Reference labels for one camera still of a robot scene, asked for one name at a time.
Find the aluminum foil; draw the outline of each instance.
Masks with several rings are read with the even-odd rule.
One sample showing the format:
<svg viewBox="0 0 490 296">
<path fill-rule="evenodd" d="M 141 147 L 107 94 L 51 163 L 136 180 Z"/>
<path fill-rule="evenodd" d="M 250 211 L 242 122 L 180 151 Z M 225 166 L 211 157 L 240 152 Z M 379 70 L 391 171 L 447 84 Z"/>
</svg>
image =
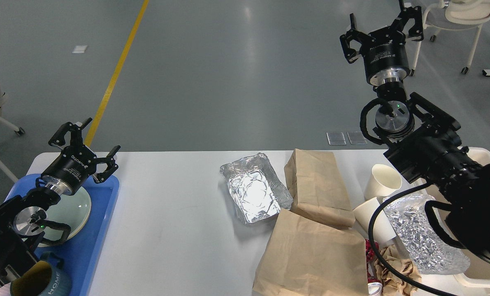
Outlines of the aluminum foil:
<svg viewBox="0 0 490 296">
<path fill-rule="evenodd" d="M 434 197 L 411 194 L 384 208 L 389 222 L 421 274 L 458 274 L 470 266 L 460 249 L 445 244 L 431 228 L 424 204 Z"/>
<path fill-rule="evenodd" d="M 279 180 L 264 153 L 244 157 L 221 166 L 237 217 L 245 224 L 255 223 L 290 209 L 292 196 Z"/>
</svg>

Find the gripper logo text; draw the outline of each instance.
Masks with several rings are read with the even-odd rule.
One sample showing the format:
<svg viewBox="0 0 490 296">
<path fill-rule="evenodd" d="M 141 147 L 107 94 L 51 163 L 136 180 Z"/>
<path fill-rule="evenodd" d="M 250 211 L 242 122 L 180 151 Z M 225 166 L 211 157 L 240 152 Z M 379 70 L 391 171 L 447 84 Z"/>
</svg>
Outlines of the gripper logo text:
<svg viewBox="0 0 490 296">
<path fill-rule="evenodd" d="M 82 161 L 80 161 L 77 157 L 75 157 L 75 155 L 72 155 L 71 158 L 76 161 L 77 163 L 79 163 L 82 167 L 84 167 L 85 169 L 87 169 L 87 165 L 85 165 L 84 163 L 82 163 Z"/>
<path fill-rule="evenodd" d="M 58 287 L 59 282 L 60 282 L 60 273 L 57 271 L 55 282 L 53 283 L 53 286 L 51 287 L 51 291 L 49 291 L 47 294 L 53 294 L 55 292 L 56 287 Z"/>
</svg>

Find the chair wheel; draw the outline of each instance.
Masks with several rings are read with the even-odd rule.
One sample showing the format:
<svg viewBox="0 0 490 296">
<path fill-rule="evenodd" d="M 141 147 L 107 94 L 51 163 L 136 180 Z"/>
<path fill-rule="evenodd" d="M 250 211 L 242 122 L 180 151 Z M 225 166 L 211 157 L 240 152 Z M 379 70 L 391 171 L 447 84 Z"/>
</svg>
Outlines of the chair wheel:
<svg viewBox="0 0 490 296">
<path fill-rule="evenodd" d="M 24 130 L 23 130 L 21 127 L 19 127 L 19 131 L 15 131 L 15 133 L 16 133 L 18 136 L 21 136 L 21 135 L 23 135 L 23 134 L 25 133 L 25 131 L 24 131 Z"/>
</svg>

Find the white table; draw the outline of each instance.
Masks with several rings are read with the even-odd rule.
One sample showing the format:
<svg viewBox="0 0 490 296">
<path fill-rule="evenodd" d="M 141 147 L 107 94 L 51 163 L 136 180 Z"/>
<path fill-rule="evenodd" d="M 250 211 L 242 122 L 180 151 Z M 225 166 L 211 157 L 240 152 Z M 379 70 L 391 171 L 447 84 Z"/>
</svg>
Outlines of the white table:
<svg viewBox="0 0 490 296">
<path fill-rule="evenodd" d="M 292 151 L 263 151 L 285 183 Z M 384 150 L 335 150 L 353 208 Z M 243 225 L 235 217 L 220 166 L 258 151 L 119 152 L 120 189 L 90 296 L 250 296 L 254 273 L 274 222 Z M 41 173 L 58 153 L 42 153 L 28 174 Z M 403 181 L 403 188 L 410 185 Z M 451 275 L 422 282 L 459 295 Z M 419 291 L 416 296 L 430 295 Z"/>
</svg>

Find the white paper cup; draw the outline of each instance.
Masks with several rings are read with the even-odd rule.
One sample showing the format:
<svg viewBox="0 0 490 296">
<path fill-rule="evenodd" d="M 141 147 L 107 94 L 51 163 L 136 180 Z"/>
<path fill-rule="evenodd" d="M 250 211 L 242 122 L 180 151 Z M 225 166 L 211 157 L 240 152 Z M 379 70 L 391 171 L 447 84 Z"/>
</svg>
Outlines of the white paper cup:
<svg viewBox="0 0 490 296">
<path fill-rule="evenodd" d="M 364 197 L 388 197 L 402 186 L 402 177 L 393 167 L 384 164 L 373 165 L 371 177 L 365 187 Z"/>
<path fill-rule="evenodd" d="M 369 228 L 369 220 L 378 206 L 380 206 L 380 203 L 376 197 L 373 197 L 353 210 L 356 221 L 360 223 L 365 232 L 367 232 Z M 382 211 L 376 218 L 375 226 L 373 228 L 373 236 L 378 243 L 385 243 L 397 236 L 395 234 L 395 230 L 393 230 L 393 227 L 388 221 L 388 217 L 386 217 L 384 214 L 384 211 Z"/>
</svg>

